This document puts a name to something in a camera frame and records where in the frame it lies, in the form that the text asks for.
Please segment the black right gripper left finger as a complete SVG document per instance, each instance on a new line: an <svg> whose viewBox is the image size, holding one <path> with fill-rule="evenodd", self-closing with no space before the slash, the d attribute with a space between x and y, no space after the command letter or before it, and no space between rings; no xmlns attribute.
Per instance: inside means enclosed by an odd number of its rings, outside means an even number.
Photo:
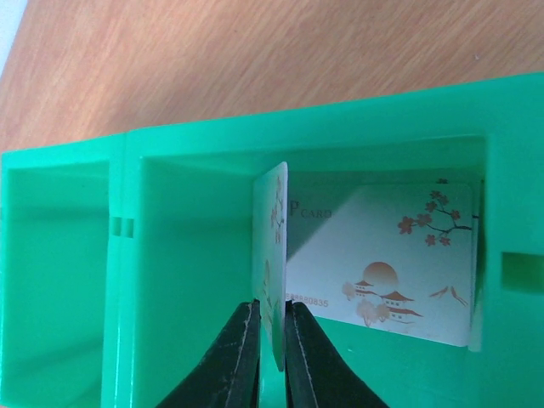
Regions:
<svg viewBox="0 0 544 408"><path fill-rule="evenodd" d="M259 301L240 303L196 367L160 407L258 406Z"/></svg>

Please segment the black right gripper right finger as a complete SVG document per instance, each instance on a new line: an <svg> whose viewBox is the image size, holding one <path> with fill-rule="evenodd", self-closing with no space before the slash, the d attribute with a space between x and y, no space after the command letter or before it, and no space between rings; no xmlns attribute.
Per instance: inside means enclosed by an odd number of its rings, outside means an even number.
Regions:
<svg viewBox="0 0 544 408"><path fill-rule="evenodd" d="M286 403L289 407L385 407L344 361L308 307L286 302Z"/></svg>

